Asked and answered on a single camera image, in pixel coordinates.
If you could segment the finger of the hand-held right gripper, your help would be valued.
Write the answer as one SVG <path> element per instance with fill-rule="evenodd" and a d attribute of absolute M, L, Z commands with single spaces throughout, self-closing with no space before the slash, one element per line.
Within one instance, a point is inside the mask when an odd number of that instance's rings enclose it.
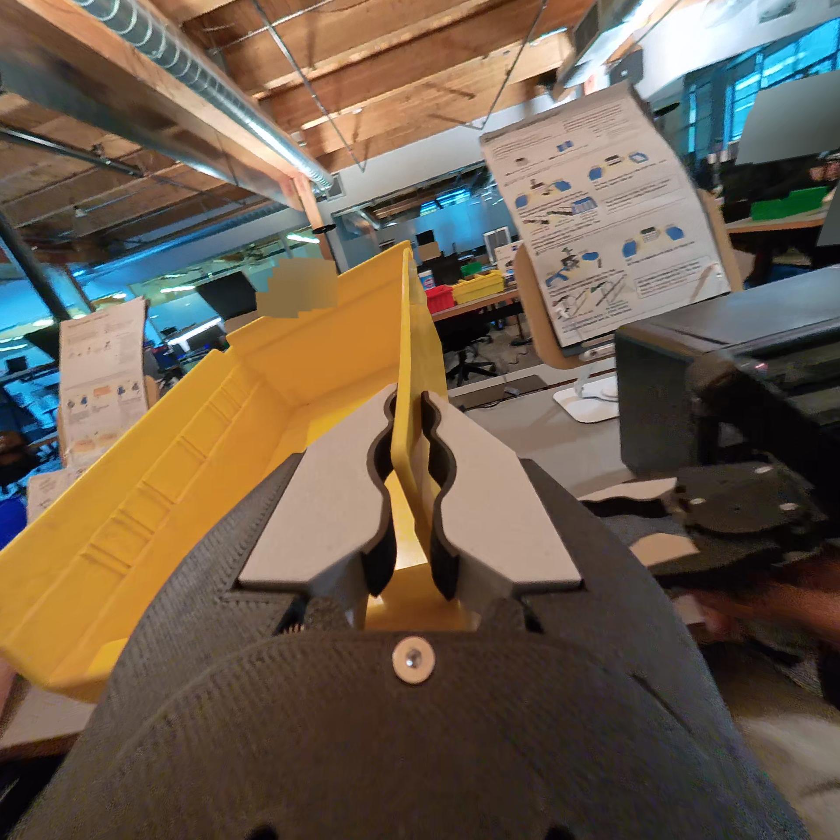
<path fill-rule="evenodd" d="M 658 566 L 697 555 L 697 546 L 687 537 L 656 532 L 635 541 L 630 550 L 644 566 Z"/>
<path fill-rule="evenodd" d="M 578 501 L 601 519 L 668 518 L 676 485 L 675 477 L 625 482 L 579 497 Z"/>

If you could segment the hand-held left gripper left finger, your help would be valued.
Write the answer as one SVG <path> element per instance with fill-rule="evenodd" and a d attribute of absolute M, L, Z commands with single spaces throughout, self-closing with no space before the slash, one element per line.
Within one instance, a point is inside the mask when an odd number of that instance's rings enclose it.
<path fill-rule="evenodd" d="M 307 446 L 238 575 L 243 589 L 328 597 L 364 625 L 396 566 L 395 405 L 387 385 Z"/>

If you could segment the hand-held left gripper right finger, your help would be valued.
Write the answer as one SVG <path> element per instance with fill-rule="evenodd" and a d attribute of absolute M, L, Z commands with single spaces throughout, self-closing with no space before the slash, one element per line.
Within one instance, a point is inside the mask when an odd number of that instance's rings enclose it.
<path fill-rule="evenodd" d="M 583 575 L 516 453 L 437 393 L 420 405 L 438 488 L 429 563 L 441 595 L 483 613 L 499 599 L 580 589 Z"/>

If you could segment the black drawer cabinet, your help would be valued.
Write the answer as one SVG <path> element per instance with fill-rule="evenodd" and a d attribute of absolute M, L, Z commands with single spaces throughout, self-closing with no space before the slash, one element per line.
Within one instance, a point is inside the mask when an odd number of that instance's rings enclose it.
<path fill-rule="evenodd" d="M 838 496 L 839 270 L 616 332 L 622 459 L 642 476 L 773 456 Z"/>

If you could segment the yellow plastic bin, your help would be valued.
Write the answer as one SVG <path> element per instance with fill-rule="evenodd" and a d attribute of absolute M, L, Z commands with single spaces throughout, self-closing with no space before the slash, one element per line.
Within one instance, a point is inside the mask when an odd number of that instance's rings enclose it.
<path fill-rule="evenodd" d="M 506 279 L 497 269 L 494 269 L 462 279 L 451 289 L 455 305 L 463 306 L 466 303 L 502 293 L 506 289 Z"/>
<path fill-rule="evenodd" d="M 391 457 L 428 546 L 438 487 L 418 398 L 446 397 L 441 342 L 413 249 L 338 277 L 338 305 L 229 335 L 10 542 L 2 659 L 30 684 L 95 703 L 181 559 L 289 455 L 398 385 Z"/>

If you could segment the grey desk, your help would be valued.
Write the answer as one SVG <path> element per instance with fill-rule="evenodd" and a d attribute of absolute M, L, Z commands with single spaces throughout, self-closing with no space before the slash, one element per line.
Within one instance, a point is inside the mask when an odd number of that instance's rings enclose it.
<path fill-rule="evenodd" d="M 617 420 L 577 423 L 553 400 L 559 389 L 555 384 L 467 415 L 519 456 L 535 460 L 574 496 L 630 480 L 634 475 L 621 458 Z M 66 752 L 88 724 L 93 706 L 21 683 L 5 710 L 3 762 Z"/>

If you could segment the person's right hand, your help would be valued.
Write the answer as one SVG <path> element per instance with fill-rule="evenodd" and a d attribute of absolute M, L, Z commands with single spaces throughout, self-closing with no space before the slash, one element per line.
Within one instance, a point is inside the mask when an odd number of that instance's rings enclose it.
<path fill-rule="evenodd" d="M 710 635 L 721 641 L 743 636 L 748 622 L 803 631 L 839 649 L 838 562 L 810 563 L 792 577 L 770 580 L 751 590 L 693 591 Z"/>

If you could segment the black office chair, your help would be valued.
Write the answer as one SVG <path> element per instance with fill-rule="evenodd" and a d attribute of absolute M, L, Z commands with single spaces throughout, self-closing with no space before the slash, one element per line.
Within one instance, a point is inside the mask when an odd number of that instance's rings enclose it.
<path fill-rule="evenodd" d="M 477 345 L 489 338 L 489 329 L 476 312 L 439 320 L 436 330 L 444 355 L 453 354 L 455 358 L 455 365 L 446 371 L 446 380 L 453 382 L 453 387 L 467 384 L 471 375 L 498 375 L 497 366 L 478 352 Z"/>

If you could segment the curved plywood stand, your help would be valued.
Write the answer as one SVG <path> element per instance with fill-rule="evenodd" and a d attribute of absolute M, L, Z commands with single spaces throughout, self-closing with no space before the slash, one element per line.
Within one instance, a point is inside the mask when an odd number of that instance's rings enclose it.
<path fill-rule="evenodd" d="M 731 291 L 741 292 L 744 289 L 744 281 L 753 267 L 754 257 L 733 248 L 729 231 L 715 197 L 702 189 L 698 189 L 697 194 L 717 244 L 721 269 L 728 278 Z M 592 348 L 596 354 L 589 360 L 584 360 L 582 353 L 564 354 L 543 300 L 529 254 L 524 248 L 519 249 L 514 259 L 514 277 L 518 284 L 518 294 L 524 315 L 530 327 L 534 350 L 544 364 L 556 370 L 572 371 L 588 364 L 601 363 L 614 356 L 611 335 L 593 345 Z"/>

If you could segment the printed instruction poster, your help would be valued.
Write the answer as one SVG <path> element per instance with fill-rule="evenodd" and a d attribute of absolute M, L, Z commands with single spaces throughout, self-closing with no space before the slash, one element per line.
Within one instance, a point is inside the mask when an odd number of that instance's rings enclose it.
<path fill-rule="evenodd" d="M 631 83 L 479 144 L 567 354 L 732 290 L 698 190 Z"/>
<path fill-rule="evenodd" d="M 143 299 L 110 306 L 59 328 L 59 443 L 70 469 L 86 469 L 149 408 Z"/>

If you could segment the wooden table with black legs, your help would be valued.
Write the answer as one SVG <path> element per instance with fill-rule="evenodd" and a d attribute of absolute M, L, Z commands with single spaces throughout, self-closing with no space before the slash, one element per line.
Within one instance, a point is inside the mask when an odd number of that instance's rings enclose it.
<path fill-rule="evenodd" d="M 839 263 L 837 245 L 819 246 L 828 209 L 771 220 L 744 218 L 725 225 L 744 275 L 744 288 L 772 282 L 773 268 L 819 270 Z"/>

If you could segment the green plastic bin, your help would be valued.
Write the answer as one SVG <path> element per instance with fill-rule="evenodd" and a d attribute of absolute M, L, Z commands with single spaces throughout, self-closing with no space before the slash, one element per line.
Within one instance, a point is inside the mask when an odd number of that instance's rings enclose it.
<path fill-rule="evenodd" d="M 753 203 L 750 217 L 753 221 L 765 222 L 808 214 L 821 209 L 829 193 L 829 188 L 824 185 L 794 190 L 782 198 Z"/>

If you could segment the silver ventilation duct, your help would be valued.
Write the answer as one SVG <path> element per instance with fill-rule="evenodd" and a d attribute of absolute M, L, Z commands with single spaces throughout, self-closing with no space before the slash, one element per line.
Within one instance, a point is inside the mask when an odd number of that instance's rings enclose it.
<path fill-rule="evenodd" d="M 333 176 L 151 6 L 139 1 L 76 1 L 75 5 L 268 146 L 321 193 L 332 187 Z"/>

